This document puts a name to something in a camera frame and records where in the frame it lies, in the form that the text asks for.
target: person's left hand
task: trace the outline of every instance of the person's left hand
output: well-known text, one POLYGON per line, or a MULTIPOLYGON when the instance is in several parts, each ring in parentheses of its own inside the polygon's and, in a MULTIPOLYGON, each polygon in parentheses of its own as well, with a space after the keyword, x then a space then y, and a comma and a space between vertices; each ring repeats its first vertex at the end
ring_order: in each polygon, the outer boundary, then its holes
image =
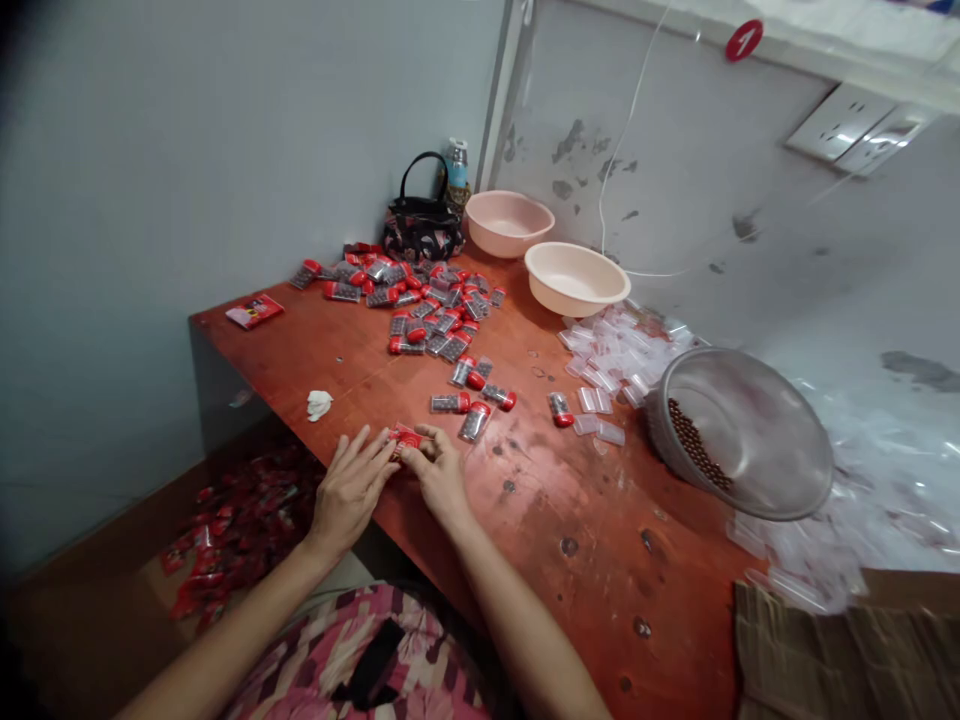
POLYGON ((335 561, 346 555, 370 522, 387 479, 400 469, 389 462, 396 441, 384 445, 390 431, 384 428, 361 450, 369 434, 370 426, 364 425, 352 442, 340 436, 327 476, 317 489, 313 525, 303 541, 311 552, 335 561))

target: pile of red sachets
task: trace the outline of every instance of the pile of red sachets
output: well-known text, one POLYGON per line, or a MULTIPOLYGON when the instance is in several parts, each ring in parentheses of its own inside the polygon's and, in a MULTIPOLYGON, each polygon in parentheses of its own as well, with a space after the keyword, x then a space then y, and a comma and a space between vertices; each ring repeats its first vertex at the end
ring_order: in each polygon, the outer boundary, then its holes
POLYGON ((324 472, 303 443, 285 434, 201 490, 183 534, 160 555, 167 575, 194 557, 171 619, 200 613, 200 633, 220 618, 232 592, 276 567, 310 528, 324 472))

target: black handbag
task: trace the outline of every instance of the black handbag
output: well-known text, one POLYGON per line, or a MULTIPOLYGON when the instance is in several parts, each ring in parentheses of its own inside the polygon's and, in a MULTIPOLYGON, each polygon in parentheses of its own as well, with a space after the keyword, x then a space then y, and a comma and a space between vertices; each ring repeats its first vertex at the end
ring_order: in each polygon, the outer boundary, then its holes
POLYGON ((400 197, 387 207, 383 248, 391 258, 410 263, 449 260, 463 252, 463 217, 444 199, 447 194, 447 164, 439 153, 421 153, 410 163, 400 182, 400 197), (407 197, 410 168, 424 158, 440 161, 443 170, 437 199, 407 197))

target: red circular sticker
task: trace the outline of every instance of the red circular sticker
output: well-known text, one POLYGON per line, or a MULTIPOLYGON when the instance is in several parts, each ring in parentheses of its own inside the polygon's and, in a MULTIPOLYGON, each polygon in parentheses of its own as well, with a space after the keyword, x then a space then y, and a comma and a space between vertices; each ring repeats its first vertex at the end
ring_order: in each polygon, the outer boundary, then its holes
POLYGON ((740 62, 750 57, 762 38, 763 23, 759 20, 748 20, 737 28, 727 43, 727 60, 740 62))

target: wooden table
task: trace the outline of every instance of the wooden table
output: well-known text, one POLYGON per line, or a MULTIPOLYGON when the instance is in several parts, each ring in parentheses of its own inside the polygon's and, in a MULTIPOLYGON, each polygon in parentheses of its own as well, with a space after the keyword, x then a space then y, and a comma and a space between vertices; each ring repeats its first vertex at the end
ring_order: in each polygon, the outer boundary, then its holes
MULTIPOLYGON (((547 393, 566 392, 576 411, 581 385, 563 369, 570 356, 556 336, 560 317, 534 300, 522 262, 473 252, 457 264, 485 273, 509 297, 481 323, 469 352, 493 359, 493 381, 519 396, 511 412, 494 412, 475 445, 454 440, 477 516, 557 618, 615 717, 732 717, 731 582, 755 563, 726 538, 730 510, 666 470, 647 445, 641 412, 627 405, 615 403, 623 448, 554 427, 547 393)), ((366 423, 377 431, 426 421, 456 437, 461 416, 428 414, 430 395, 453 391, 450 366, 389 355, 390 310, 327 301, 318 285, 267 292, 286 312, 252 331, 224 315, 249 296, 192 321, 320 460, 332 458, 341 433, 366 423), (334 397, 315 424, 306 412, 311 390, 334 397)), ((482 624, 415 480, 396 476, 374 518, 482 624)))

